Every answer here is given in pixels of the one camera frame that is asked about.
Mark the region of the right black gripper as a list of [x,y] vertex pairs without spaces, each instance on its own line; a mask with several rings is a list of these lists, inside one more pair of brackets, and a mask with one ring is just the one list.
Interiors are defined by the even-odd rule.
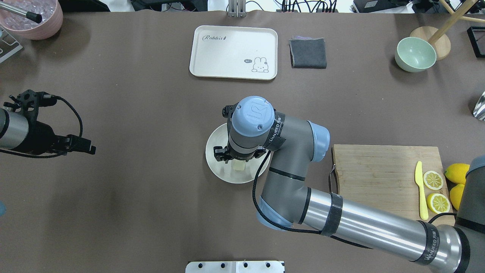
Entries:
[[232,138],[232,116],[236,110],[236,105],[226,105],[222,109],[222,116],[227,119],[228,141],[225,147],[214,146],[213,154],[218,162],[224,161],[226,164],[230,160],[241,160],[248,162],[253,158],[260,158],[266,153],[266,149],[261,145],[256,147],[242,147]]

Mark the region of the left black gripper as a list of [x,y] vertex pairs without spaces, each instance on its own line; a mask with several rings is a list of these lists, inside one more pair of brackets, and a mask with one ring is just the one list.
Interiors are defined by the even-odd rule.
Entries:
[[3,153],[17,156],[61,156],[69,152],[94,155],[96,147],[78,135],[56,135],[51,126],[38,121],[40,107],[52,107],[64,102],[77,117],[76,109],[64,98],[47,92],[26,90],[3,104]]

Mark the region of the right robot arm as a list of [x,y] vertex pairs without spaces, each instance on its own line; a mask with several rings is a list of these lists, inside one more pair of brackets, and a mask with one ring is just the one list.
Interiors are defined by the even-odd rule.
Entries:
[[324,159],[330,133],[313,122],[276,111],[260,96],[226,105],[228,144],[215,146],[218,162],[272,156],[259,199],[258,175],[252,200],[260,222],[270,228],[332,237],[353,246],[379,249],[433,272],[484,272],[484,156],[473,159],[454,225],[410,220],[341,195],[309,188],[311,162]]

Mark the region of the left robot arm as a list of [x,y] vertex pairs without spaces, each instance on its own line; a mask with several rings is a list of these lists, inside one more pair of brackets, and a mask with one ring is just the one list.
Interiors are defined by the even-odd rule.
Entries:
[[[1,152],[26,158],[55,158],[69,152],[95,154],[96,147],[83,138],[83,121],[75,108],[64,98],[47,92],[26,90],[12,102],[5,102],[0,111]],[[78,119],[78,135],[56,135],[48,124],[38,121],[40,107],[53,107],[64,102]]]

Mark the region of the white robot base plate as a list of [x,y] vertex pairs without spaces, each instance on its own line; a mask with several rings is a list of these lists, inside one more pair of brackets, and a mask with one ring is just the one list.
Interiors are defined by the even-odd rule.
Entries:
[[187,264],[186,273],[285,273],[284,261],[194,261]]

